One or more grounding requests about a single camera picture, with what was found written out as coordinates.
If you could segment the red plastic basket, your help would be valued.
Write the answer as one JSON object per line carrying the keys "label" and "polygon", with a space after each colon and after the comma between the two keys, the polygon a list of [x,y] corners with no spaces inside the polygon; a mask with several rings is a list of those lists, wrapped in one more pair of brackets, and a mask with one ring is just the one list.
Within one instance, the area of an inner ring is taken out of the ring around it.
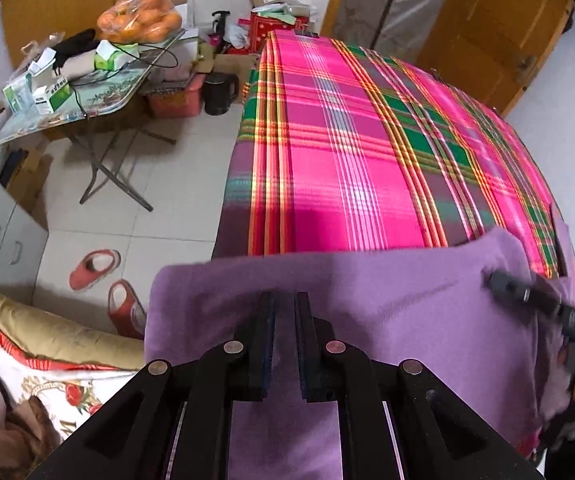
{"label": "red plastic basket", "polygon": [[148,94],[146,99],[153,116],[162,119],[198,116],[203,106],[204,80],[204,74],[196,74],[184,89],[169,89]]}

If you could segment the folding table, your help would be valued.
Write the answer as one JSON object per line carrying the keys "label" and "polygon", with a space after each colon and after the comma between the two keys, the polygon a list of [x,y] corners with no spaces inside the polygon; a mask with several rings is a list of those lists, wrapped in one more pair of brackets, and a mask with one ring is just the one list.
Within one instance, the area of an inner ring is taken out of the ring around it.
{"label": "folding table", "polygon": [[122,164],[117,162],[113,168],[105,165],[106,155],[99,155],[94,148],[94,133],[101,125],[101,119],[107,117],[111,121],[113,131],[110,145],[113,145],[120,133],[125,131],[130,131],[133,136],[143,134],[169,145],[176,144],[174,139],[154,133],[138,122],[128,122],[127,116],[129,108],[134,108],[139,103],[135,97],[138,96],[151,70],[164,68],[166,65],[162,59],[166,56],[173,59],[170,66],[178,65],[173,47],[178,44],[183,34],[184,31],[179,30],[160,44],[143,44],[139,48],[139,53],[131,55],[131,61],[120,70],[114,72],[95,70],[75,80],[71,84],[72,95],[54,113],[41,115],[37,107],[32,106],[20,114],[11,116],[0,130],[0,148],[40,132],[61,128],[67,140],[85,154],[91,167],[92,176],[79,203],[84,204],[89,200],[98,175],[103,174],[131,200],[151,212],[153,206],[118,177]]}

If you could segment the red slipper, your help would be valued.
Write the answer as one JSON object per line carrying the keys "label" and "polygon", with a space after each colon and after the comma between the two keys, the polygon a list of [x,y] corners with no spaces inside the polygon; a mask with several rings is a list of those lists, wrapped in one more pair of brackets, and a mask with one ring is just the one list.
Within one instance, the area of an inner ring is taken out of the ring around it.
{"label": "red slipper", "polygon": [[127,281],[118,280],[111,285],[108,315],[118,335],[135,339],[144,337],[146,310]]}
{"label": "red slipper", "polygon": [[79,261],[68,278],[71,290],[85,290],[120,266],[120,253],[114,249],[99,249],[90,252]]}

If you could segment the tan pillow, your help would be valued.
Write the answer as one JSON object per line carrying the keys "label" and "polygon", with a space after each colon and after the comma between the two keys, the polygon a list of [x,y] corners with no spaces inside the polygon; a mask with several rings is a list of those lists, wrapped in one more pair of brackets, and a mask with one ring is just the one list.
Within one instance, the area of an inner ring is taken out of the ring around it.
{"label": "tan pillow", "polygon": [[140,370],[143,342],[93,330],[0,294],[0,349],[33,370]]}

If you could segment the purple fleece garment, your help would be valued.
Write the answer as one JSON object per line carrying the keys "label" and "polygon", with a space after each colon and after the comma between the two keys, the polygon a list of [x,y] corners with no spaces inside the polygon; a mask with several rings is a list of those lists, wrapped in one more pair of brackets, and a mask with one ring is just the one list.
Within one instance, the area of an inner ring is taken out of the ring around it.
{"label": "purple fleece garment", "polygon": [[306,292],[339,339],[381,362],[421,361],[519,445],[543,425],[562,336],[535,310],[493,299],[484,280],[497,269],[575,304],[573,280],[531,272],[522,244],[503,229],[452,248],[222,258],[158,272],[144,356],[199,359],[255,313],[262,292]]}

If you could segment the black kettle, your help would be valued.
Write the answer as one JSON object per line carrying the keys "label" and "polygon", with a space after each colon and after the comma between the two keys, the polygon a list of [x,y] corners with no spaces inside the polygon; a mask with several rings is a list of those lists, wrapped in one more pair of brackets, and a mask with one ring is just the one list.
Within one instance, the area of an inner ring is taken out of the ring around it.
{"label": "black kettle", "polygon": [[204,80],[202,96],[207,115],[226,114],[237,99],[240,90],[239,77],[236,74],[211,72]]}

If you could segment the red gift box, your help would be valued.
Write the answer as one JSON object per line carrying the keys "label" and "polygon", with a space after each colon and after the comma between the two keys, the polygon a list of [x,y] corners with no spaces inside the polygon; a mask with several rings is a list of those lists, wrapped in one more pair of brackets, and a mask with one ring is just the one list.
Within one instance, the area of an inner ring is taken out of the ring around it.
{"label": "red gift box", "polygon": [[250,40],[251,53],[260,53],[266,44],[271,32],[283,32],[283,30],[307,30],[310,20],[307,16],[293,16],[291,14],[277,12],[252,12],[250,15]]}

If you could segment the red slipper far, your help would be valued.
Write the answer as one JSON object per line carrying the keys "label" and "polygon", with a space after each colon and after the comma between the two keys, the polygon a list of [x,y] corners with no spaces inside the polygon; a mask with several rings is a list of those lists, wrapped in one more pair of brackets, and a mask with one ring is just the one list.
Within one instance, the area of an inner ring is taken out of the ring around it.
{"label": "red slipper far", "polygon": [[68,278],[71,290],[85,290],[120,266],[120,253],[114,249],[99,249],[90,252],[79,261]]}

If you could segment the pink plaid bed sheet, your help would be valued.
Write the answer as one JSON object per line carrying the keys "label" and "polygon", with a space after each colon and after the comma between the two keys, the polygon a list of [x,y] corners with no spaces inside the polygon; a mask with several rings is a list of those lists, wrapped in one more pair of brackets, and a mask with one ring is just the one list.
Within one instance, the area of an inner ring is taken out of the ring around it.
{"label": "pink plaid bed sheet", "polygon": [[215,259],[452,248],[503,229],[571,278],[568,227],[514,129],[461,90],[342,41],[275,32],[252,73]]}

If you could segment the red slipper near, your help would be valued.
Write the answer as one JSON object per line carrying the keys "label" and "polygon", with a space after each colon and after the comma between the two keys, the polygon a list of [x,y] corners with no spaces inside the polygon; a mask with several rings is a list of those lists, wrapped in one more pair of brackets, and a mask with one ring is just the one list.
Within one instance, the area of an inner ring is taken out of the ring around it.
{"label": "red slipper near", "polygon": [[118,335],[135,339],[144,337],[146,310],[127,281],[118,280],[111,285],[108,315]]}

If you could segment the bag of oranges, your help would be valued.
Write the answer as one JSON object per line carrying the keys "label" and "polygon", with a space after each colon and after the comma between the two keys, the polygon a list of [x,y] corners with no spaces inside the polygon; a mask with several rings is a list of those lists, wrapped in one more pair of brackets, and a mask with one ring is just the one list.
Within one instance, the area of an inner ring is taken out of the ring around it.
{"label": "bag of oranges", "polygon": [[172,0],[117,0],[99,15],[97,28],[113,44],[158,44],[183,22]]}

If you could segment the wooden door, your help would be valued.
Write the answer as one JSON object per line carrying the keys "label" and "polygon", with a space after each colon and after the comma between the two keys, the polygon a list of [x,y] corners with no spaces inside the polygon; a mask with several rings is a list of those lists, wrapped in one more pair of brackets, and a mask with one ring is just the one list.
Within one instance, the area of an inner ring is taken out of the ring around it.
{"label": "wooden door", "polygon": [[445,0],[415,65],[507,116],[574,9],[573,0]]}

